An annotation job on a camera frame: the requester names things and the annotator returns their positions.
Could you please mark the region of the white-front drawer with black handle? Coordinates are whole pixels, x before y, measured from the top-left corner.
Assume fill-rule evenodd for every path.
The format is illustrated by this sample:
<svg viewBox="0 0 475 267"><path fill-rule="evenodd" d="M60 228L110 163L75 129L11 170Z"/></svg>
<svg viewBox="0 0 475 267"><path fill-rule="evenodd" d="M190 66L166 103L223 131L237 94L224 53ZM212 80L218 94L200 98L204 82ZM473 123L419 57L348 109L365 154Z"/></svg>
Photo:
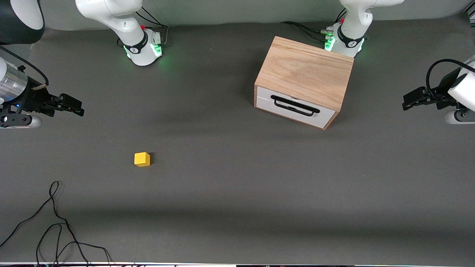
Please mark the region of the white-front drawer with black handle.
<svg viewBox="0 0 475 267"><path fill-rule="evenodd" d="M256 108L323 129L336 111L263 87L256 89Z"/></svg>

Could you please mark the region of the yellow cube block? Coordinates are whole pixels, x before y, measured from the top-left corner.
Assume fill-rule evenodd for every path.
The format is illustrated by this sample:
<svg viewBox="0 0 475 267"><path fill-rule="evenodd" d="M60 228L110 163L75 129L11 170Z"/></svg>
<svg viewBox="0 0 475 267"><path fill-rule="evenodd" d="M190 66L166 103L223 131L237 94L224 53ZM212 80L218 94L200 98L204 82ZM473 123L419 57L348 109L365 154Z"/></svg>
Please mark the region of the yellow cube block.
<svg viewBox="0 0 475 267"><path fill-rule="evenodd" d="M138 167L150 166L151 156L147 152L138 152L134 154L134 164Z"/></svg>

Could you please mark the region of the wooden drawer cabinet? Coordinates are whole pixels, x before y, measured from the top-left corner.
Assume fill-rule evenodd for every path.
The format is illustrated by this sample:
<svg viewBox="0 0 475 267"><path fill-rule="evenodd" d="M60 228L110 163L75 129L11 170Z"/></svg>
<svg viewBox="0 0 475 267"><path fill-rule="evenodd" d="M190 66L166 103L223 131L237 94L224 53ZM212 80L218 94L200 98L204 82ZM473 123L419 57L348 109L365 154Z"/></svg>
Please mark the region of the wooden drawer cabinet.
<svg viewBox="0 0 475 267"><path fill-rule="evenodd" d="M258 86L283 93L336 111L326 130L341 111L353 63L352 57L275 36L254 83L254 107Z"/></svg>

